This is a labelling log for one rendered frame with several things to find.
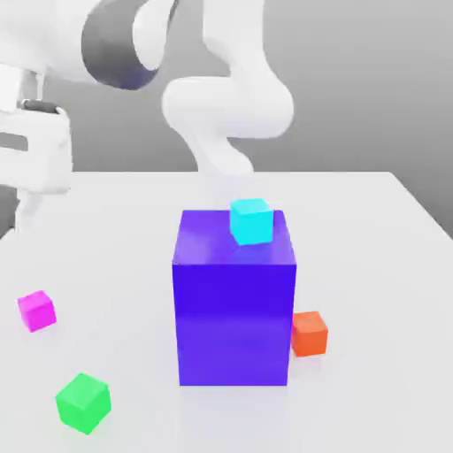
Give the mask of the large purple box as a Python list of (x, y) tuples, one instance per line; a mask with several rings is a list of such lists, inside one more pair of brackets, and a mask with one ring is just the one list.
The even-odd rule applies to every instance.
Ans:
[(284, 213), (272, 242), (240, 246), (227, 211), (185, 210), (172, 268), (180, 384), (286, 385), (296, 257)]

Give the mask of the small magenta cube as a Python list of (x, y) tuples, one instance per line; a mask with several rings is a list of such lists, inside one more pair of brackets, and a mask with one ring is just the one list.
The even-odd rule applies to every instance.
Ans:
[(53, 302), (43, 290), (19, 298), (18, 306), (20, 316), (30, 333), (57, 322)]

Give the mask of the small orange cube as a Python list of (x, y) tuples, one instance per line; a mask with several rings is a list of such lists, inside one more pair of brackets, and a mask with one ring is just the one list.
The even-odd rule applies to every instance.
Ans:
[(328, 328), (318, 311), (294, 314), (291, 347), (297, 357), (325, 354), (327, 336)]

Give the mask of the small green cube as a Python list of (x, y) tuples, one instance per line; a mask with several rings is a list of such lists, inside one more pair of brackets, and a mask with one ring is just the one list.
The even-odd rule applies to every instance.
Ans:
[(91, 434), (111, 411), (108, 384), (84, 372), (61, 389), (55, 400), (60, 420), (86, 435)]

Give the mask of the small cyan cube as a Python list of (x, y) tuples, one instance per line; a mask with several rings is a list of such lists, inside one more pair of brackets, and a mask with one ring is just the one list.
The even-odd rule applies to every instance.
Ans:
[(262, 198), (238, 199), (230, 203), (230, 232), (241, 245), (273, 240), (274, 211)]

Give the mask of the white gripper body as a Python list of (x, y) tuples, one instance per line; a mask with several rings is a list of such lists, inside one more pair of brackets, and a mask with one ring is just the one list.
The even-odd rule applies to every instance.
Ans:
[(23, 136), (27, 151), (0, 147), (0, 185), (35, 194), (60, 194), (71, 187), (73, 154), (70, 119), (53, 112), (0, 111), (0, 133)]

